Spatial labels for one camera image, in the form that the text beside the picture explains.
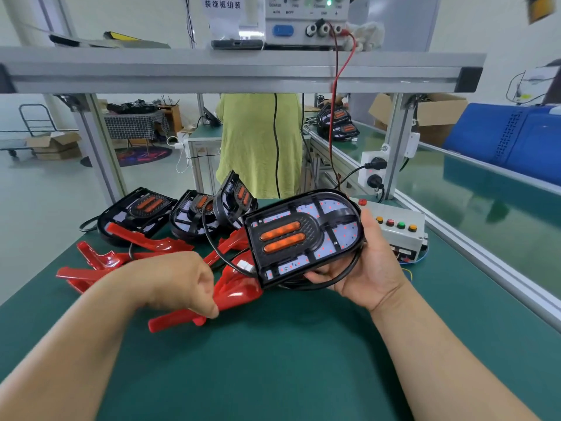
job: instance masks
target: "yellow-green shirt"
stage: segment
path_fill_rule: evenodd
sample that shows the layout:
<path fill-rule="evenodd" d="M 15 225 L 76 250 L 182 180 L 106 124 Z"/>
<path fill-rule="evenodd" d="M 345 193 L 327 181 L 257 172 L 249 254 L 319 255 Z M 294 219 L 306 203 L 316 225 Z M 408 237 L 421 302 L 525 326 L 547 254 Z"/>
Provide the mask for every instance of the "yellow-green shirt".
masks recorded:
<path fill-rule="evenodd" d="M 296 195 L 302 169 L 301 105 L 296 94 L 277 93 L 278 181 L 281 198 Z M 216 108 L 223 123 L 219 182 L 231 170 L 255 198 L 278 198 L 277 147 L 273 134 L 274 94 L 223 94 Z"/>

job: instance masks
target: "blue power button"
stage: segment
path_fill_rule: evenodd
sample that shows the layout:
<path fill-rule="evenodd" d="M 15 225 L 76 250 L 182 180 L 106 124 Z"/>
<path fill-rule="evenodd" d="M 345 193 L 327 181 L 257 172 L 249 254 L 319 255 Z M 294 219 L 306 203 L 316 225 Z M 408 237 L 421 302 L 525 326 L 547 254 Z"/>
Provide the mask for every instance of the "blue power button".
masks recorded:
<path fill-rule="evenodd" d="M 291 37 L 294 34 L 292 25 L 275 25 L 273 26 L 273 35 L 275 37 Z"/>

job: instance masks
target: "round rug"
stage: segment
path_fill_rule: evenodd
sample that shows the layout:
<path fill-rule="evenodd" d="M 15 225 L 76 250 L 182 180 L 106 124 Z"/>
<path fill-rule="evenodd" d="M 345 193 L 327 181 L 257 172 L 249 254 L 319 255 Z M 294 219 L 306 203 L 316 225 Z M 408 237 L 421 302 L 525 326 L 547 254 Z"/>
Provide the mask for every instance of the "round rug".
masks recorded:
<path fill-rule="evenodd" d="M 148 151 L 146 151 L 145 146 L 138 148 L 115 149 L 119 165 L 122 167 L 154 162 L 158 159 L 164 159 L 167 156 L 170 156 L 172 152 L 172 148 L 166 148 L 165 146 L 150 146 Z M 82 158 L 80 160 L 80 164 L 84 167 L 91 167 L 90 157 L 86 156 L 85 158 Z"/>

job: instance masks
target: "forearm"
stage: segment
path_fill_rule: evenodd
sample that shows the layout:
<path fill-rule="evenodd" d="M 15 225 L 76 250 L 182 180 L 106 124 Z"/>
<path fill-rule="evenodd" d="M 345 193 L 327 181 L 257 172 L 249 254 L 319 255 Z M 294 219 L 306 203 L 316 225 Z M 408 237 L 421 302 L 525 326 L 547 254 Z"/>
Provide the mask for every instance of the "forearm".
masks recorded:
<path fill-rule="evenodd" d="M 60 318 L 0 385 L 0 419 L 94 419 L 136 309 L 107 277 Z"/>
<path fill-rule="evenodd" d="M 537 419 L 410 284 L 383 301 L 372 319 L 416 420 Z"/>

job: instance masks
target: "gray control box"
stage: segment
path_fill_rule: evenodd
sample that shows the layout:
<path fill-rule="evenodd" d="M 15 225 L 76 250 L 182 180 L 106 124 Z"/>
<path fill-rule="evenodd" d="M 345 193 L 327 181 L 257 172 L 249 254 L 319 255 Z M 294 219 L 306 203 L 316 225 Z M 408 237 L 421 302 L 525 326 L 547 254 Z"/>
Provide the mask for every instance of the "gray control box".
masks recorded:
<path fill-rule="evenodd" d="M 351 200 L 361 206 L 359 199 L 351 198 Z M 417 211 L 370 201 L 366 202 L 366 208 L 378 220 L 382 234 L 392 247 L 397 259 L 399 261 L 405 259 L 417 261 L 421 249 L 424 250 L 428 246 L 425 215 Z"/>
<path fill-rule="evenodd" d="M 278 45 L 333 46 L 327 25 L 315 30 L 313 25 L 323 19 L 341 30 L 348 10 L 349 0 L 265 0 L 265 41 Z"/>

